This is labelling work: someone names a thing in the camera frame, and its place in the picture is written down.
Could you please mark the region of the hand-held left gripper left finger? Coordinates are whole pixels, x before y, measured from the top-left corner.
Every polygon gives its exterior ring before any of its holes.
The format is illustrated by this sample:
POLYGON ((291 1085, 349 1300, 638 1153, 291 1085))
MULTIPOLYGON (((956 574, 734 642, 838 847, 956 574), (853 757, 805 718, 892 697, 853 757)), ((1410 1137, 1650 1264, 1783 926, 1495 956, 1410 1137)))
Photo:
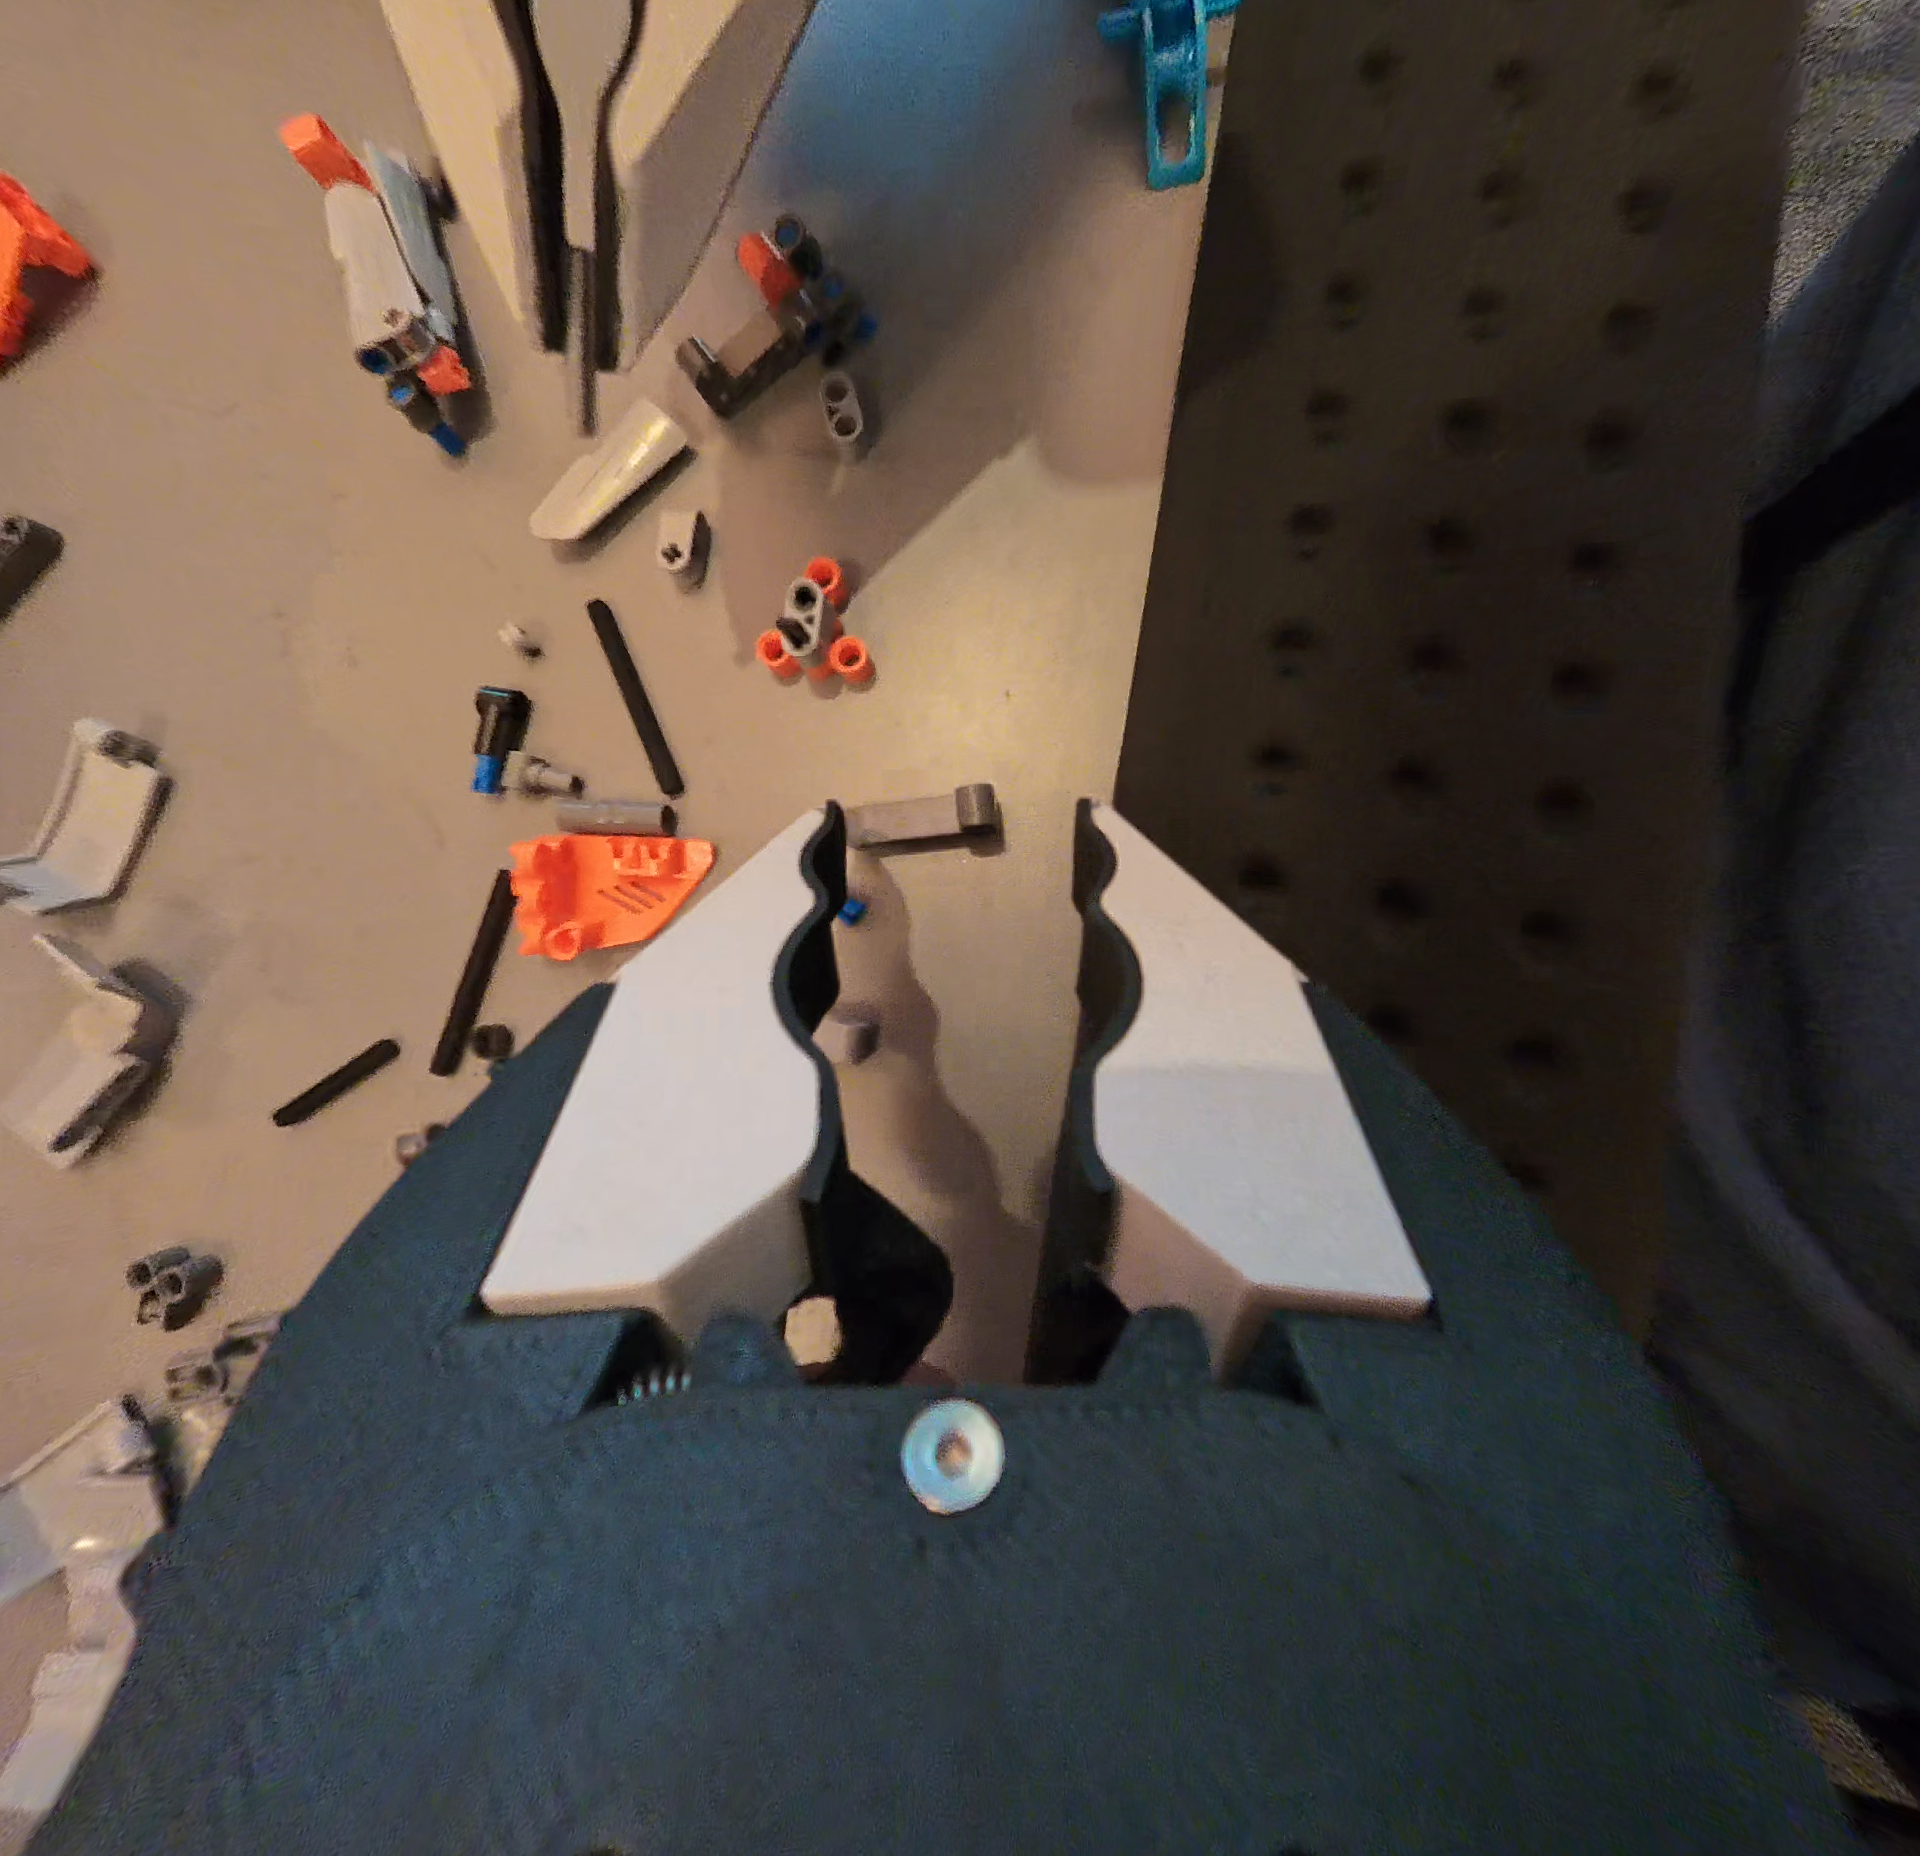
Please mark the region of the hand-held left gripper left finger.
POLYGON ((783 1321, 844 1148, 818 1018, 853 897, 844 808, 798 815, 611 984, 478 1281, 491 1316, 783 1321))

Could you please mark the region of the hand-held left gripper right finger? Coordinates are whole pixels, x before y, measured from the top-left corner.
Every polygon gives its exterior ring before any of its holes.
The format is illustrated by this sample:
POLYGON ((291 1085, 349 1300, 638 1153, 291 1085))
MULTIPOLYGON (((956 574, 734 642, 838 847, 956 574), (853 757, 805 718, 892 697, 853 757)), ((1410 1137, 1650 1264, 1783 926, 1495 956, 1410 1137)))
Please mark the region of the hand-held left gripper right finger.
POLYGON ((1184 1310, 1217 1369, 1274 1316, 1428 1321, 1309 984, 1111 802, 1072 818, 1077 1049, 1045 1205, 1045 1369, 1184 1310))

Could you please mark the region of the dark grey angled beam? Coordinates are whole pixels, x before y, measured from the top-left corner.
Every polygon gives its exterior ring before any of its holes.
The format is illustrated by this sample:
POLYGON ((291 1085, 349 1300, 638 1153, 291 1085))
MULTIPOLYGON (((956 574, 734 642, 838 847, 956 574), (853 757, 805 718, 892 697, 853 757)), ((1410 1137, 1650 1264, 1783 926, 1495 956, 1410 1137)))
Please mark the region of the dark grey angled beam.
POLYGON ((919 802, 844 808, 844 826, 853 826, 853 847, 863 859, 1002 846, 1002 802, 986 778, 965 778, 919 802))

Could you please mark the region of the orange angled panel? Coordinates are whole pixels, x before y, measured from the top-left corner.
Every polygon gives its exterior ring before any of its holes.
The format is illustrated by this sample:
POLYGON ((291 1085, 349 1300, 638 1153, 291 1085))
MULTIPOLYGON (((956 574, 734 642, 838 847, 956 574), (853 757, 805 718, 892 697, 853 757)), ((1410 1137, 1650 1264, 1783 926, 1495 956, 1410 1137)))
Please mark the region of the orange angled panel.
POLYGON ((576 963, 647 942, 712 875, 708 840, 526 840, 511 846, 519 956, 576 963))

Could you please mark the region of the white grey orange block assembly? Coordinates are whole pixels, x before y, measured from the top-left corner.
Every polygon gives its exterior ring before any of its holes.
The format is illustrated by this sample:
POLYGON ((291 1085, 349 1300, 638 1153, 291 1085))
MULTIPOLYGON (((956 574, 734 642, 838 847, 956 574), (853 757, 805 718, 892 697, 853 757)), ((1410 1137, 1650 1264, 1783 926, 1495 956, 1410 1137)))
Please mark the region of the white grey orange block assembly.
POLYGON ((279 136, 321 191, 355 367, 415 437, 463 461, 478 376, 421 161, 375 136, 349 144, 321 112, 291 112, 279 136))

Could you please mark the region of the grey orange blue block assembly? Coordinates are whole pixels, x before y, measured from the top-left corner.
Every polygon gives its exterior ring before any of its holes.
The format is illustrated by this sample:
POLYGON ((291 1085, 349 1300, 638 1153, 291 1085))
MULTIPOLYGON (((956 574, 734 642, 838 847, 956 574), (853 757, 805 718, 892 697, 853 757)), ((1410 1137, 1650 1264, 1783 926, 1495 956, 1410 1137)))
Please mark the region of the grey orange blue block assembly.
POLYGON ((875 309, 827 261, 818 235, 798 217, 776 217, 760 235, 743 235, 734 273, 757 289, 757 316, 721 345, 702 332, 671 345, 678 376, 716 420, 734 420, 805 358, 828 370, 863 342, 875 342, 875 309))

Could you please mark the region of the long black axle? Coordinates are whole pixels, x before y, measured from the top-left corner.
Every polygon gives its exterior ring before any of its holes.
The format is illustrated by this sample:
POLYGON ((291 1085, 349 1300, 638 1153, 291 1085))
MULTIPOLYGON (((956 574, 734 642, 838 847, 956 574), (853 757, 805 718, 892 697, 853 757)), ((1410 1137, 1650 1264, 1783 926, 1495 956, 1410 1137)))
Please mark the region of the long black axle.
POLYGON ((689 774, 678 774, 678 759, 671 759, 671 752, 670 752, 662 710, 652 710, 652 697, 647 697, 647 688, 641 688, 641 671, 638 671, 638 653, 627 653, 627 642, 622 642, 615 613, 611 613, 606 599, 588 599, 588 623, 589 623, 589 639, 601 639, 601 649, 606 649, 611 688, 615 688, 615 697, 622 697, 622 710, 627 710, 627 725, 638 725, 638 746, 641 746, 641 757, 647 757, 647 771, 652 771, 662 802, 678 802, 678 793, 689 793, 689 774))

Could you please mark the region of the light grey curved blade panel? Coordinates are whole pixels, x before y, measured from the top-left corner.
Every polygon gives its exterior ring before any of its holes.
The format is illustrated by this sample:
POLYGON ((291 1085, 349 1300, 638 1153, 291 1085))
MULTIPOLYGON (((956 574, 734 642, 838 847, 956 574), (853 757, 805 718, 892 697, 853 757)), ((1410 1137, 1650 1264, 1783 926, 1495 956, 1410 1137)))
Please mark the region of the light grey curved blade panel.
POLYGON ((588 541, 606 532, 638 494, 647 494, 671 461, 689 455, 689 431, 638 398, 589 455, 577 455, 554 494, 534 505, 526 535, 534 541, 588 541))

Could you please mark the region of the cyan plastic brick tool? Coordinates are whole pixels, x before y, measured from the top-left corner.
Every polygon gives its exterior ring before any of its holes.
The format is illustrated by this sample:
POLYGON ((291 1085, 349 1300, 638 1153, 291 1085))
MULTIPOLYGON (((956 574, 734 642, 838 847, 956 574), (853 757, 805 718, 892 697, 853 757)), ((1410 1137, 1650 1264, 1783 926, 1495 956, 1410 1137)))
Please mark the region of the cyan plastic brick tool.
POLYGON ((1217 27, 1236 10, 1240 0, 1117 0, 1095 10, 1095 40, 1140 72, 1144 191, 1205 186, 1217 27))

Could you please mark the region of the orange wedge block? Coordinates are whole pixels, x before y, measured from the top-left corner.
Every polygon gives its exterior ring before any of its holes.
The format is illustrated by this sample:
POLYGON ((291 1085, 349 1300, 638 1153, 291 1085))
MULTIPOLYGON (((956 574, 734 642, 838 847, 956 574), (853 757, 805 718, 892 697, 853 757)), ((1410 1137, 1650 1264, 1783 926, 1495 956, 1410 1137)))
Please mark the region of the orange wedge block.
POLYGON ((32 279, 91 281, 93 261, 27 186, 0 178, 0 367, 32 342, 32 279))

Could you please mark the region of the orange bush grey connector assembly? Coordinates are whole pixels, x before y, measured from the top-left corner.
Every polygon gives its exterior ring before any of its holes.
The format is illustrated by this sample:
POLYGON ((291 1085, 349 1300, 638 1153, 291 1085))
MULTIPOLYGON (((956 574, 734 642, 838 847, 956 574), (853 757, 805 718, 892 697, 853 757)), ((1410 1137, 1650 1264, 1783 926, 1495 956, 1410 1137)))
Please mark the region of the orange bush grey connector assembly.
POLYGON ((783 591, 776 623, 757 639, 757 663, 783 688, 875 688, 875 653, 844 623, 853 574, 828 557, 815 557, 805 574, 783 591))

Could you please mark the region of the grey pin connector block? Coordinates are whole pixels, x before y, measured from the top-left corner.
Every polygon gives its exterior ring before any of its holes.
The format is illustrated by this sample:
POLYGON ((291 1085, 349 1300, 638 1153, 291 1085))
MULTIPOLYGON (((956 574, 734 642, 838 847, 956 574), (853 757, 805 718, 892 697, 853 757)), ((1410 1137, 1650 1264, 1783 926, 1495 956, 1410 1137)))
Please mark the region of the grey pin connector block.
POLYGON ((197 1406, 231 1408, 246 1399, 250 1369, 267 1364, 267 1352, 279 1346, 279 1325, 282 1325, 282 1316, 246 1316, 213 1346, 176 1352, 164 1364, 164 1399, 176 1408, 197 1408, 197 1406))

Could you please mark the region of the grey double connector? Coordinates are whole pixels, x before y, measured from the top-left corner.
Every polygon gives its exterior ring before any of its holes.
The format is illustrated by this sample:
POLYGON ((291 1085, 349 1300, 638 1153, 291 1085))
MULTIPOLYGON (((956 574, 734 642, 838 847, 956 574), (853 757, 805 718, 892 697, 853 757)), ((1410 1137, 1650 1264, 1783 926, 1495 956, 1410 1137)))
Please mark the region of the grey double connector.
POLYGON ((164 1249, 129 1264, 129 1290, 134 1290, 134 1321, 136 1325, 190 1325, 209 1299, 222 1290, 227 1264, 222 1253, 190 1253, 190 1249, 164 1249))

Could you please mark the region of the light grey curved shell panel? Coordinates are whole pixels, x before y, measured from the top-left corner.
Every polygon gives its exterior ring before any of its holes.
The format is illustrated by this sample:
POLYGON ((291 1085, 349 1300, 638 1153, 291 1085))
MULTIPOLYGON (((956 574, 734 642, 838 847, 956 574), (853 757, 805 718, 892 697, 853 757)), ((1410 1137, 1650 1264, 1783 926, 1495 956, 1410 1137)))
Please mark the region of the light grey curved shell panel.
POLYGON ((0 1603, 56 1576, 129 1570, 164 1530, 156 1440, 146 1408, 114 1399, 0 1482, 0 1603))

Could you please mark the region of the light grey stepped panel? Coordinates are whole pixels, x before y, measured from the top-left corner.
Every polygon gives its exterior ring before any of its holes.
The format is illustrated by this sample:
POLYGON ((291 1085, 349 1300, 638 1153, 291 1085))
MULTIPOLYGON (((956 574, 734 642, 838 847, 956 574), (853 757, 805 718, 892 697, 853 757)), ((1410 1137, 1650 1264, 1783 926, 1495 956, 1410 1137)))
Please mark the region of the light grey stepped panel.
POLYGON ((134 1667, 134 1614, 119 1599, 75 1599, 69 1603, 69 1649, 42 1656, 32 1681, 32 1727, 0 1768, 0 1809, 11 1816, 42 1816, 84 1750, 93 1741, 109 1697, 134 1667))

